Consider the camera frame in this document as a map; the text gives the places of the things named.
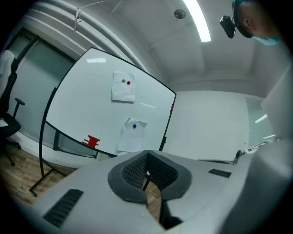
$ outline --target chair armrest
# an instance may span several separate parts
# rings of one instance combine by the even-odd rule
[[[25,103],[22,100],[20,100],[18,98],[15,98],[15,100],[17,101],[17,104],[16,104],[16,107],[15,107],[15,110],[14,110],[14,113],[13,113],[13,118],[15,118],[15,116],[16,116],[19,104],[22,104],[23,106],[25,105]]]
[[[21,104],[21,105],[25,105],[25,103],[22,101],[22,100],[20,100],[20,99],[18,99],[17,97],[15,98],[15,100],[19,103],[19,104]]]

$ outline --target white paper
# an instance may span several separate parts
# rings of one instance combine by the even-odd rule
[[[123,127],[123,133],[118,143],[118,151],[137,152],[141,150],[142,136],[146,122],[129,118]]]
[[[0,127],[6,127],[8,124],[4,121],[4,119],[0,119]]]
[[[136,98],[136,76],[133,73],[115,71],[113,75],[112,100],[134,101]]]

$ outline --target whiteboard frame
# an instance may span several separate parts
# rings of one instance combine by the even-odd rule
[[[90,49],[95,49],[95,50],[98,50],[98,51],[100,51],[100,52],[106,53],[106,54],[108,54],[108,55],[111,55],[111,56],[113,56],[113,57],[115,57],[115,58],[118,58],[118,59],[120,59],[120,60],[122,60],[122,61],[124,61],[124,62],[126,62],[126,63],[128,63],[128,64],[130,64],[130,65],[132,65],[132,66],[134,66],[135,68],[141,70],[141,71],[144,72],[145,74],[147,74],[147,75],[149,75],[150,77],[152,77],[153,79],[155,79],[157,82],[159,82],[160,84],[162,84],[164,87],[166,87],[166,88],[169,89],[172,93],[175,94],[175,96],[174,96],[174,101],[173,101],[173,104],[172,104],[172,107],[171,107],[171,110],[170,110],[169,119],[168,119],[168,122],[167,122],[167,125],[166,125],[166,129],[165,129],[165,132],[164,132],[164,135],[163,135],[163,139],[162,139],[161,144],[160,144],[160,149],[158,149],[159,151],[162,151],[162,150],[163,150],[163,147],[164,147],[164,144],[165,144],[165,141],[166,141],[166,132],[167,132],[167,129],[168,129],[168,126],[169,126],[169,123],[170,123],[170,119],[171,119],[171,115],[172,115],[172,111],[173,111],[173,107],[174,107],[174,103],[175,103],[176,95],[177,95],[177,94],[176,94],[173,90],[171,90],[169,87],[167,87],[165,84],[163,84],[161,81],[159,81],[158,79],[156,79],[155,77],[153,77],[151,74],[149,74],[149,73],[147,73],[146,71],[142,70],[141,68],[135,66],[134,64],[132,64],[132,63],[130,63],[130,62],[124,60],[123,58],[120,58],[120,57],[118,57],[118,56],[116,56],[116,55],[114,55],[114,54],[108,53],[108,52],[106,52],[106,51],[103,51],[103,50],[100,50],[100,49],[98,49],[98,48],[94,48],[94,47],[90,47],[85,53],[87,53]],[[69,71],[75,66],[75,64],[79,61],[79,59],[78,59],[78,60],[72,65],[72,67],[66,72],[66,74],[65,74],[64,77],[62,78],[61,82],[58,84],[58,86],[57,86],[55,92],[52,93],[52,97],[50,97],[50,100],[48,101],[48,105],[49,105],[49,106],[47,106],[47,108],[46,108],[46,110],[45,110],[43,120],[45,120],[45,123],[48,124],[50,127],[52,127],[53,129],[55,129],[56,131],[58,131],[58,132],[59,132],[60,134],[62,134],[63,136],[69,138],[70,140],[72,140],[72,141],[74,141],[74,142],[76,142],[76,143],[79,143],[80,145],[85,146],[85,147],[87,147],[87,148],[89,148],[89,149],[92,149],[92,150],[94,150],[94,151],[100,152],[100,153],[102,153],[102,154],[106,154],[106,155],[108,155],[108,156],[111,157],[111,158],[113,158],[113,157],[117,157],[118,155],[111,154],[111,153],[108,153],[108,152],[105,152],[105,151],[102,151],[102,150],[99,150],[99,149],[93,148],[93,147],[91,147],[91,146],[89,146],[89,145],[83,144],[83,143],[81,143],[80,141],[78,141],[78,140],[76,140],[76,139],[74,139],[74,138],[72,138],[72,137],[66,135],[65,133],[63,133],[62,131],[60,131],[59,129],[57,129],[56,127],[52,126],[49,122],[47,122],[47,114],[48,114],[49,108],[50,108],[50,106],[51,106],[51,102],[52,102],[52,100],[54,99],[54,96],[55,96],[55,94],[56,94],[56,92],[57,92],[59,86],[61,85],[61,83],[62,83],[62,81],[64,80],[64,78],[67,76],[68,72],[69,72]]]

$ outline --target red magnet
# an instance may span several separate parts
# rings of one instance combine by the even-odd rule
[[[95,138],[95,137],[92,137],[92,136],[88,136],[88,138],[90,139],[89,141],[84,139],[84,141],[87,141],[88,143],[85,143],[85,142],[83,142],[83,141],[82,141],[81,143],[86,144],[86,145],[89,145],[90,147],[95,148],[96,145],[98,145],[98,144],[97,144],[98,141],[100,141],[99,139],[97,139],[97,138]]]

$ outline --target metal stand leg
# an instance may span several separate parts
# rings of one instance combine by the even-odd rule
[[[147,186],[148,186],[149,182],[151,181],[149,175],[146,175],[146,178],[147,178],[147,181],[146,181],[146,183],[145,183],[145,185],[144,185],[144,187],[142,189],[143,191],[145,191],[147,189]]]
[[[52,171],[54,171],[54,169],[52,168],[51,170],[49,170],[44,176],[42,176],[41,179],[39,179],[37,181],[37,183],[35,183],[30,189],[29,191],[31,192],[31,194],[36,197],[37,194],[33,191]]]
[[[58,173],[60,173],[61,175],[67,176],[65,173],[63,173],[62,171],[60,171],[59,169],[55,168],[53,165],[51,165],[49,162],[47,162],[46,160],[43,159],[43,155],[42,155],[42,147],[43,147],[43,133],[44,133],[44,127],[45,127],[45,123],[46,123],[46,117],[52,102],[52,99],[55,95],[57,88],[54,88],[49,101],[47,103],[46,109],[44,111],[44,116],[43,116],[43,120],[42,120],[42,124],[41,124],[41,131],[40,131],[40,141],[39,141],[39,160],[40,160],[40,168],[41,168],[41,174],[42,174],[42,178],[39,179],[37,181],[37,183],[35,183],[30,189],[29,191],[31,192],[31,194],[36,197],[37,194],[33,191],[52,171],[57,171]],[[56,132],[55,134],[55,140],[54,140],[54,147],[58,148],[58,138],[59,138],[59,133]],[[43,162],[45,164],[47,164],[51,170],[48,171],[46,174],[44,174],[44,169],[43,169]]]
[[[96,151],[96,153],[95,153],[95,159],[97,159],[97,155],[98,155],[98,152]]]

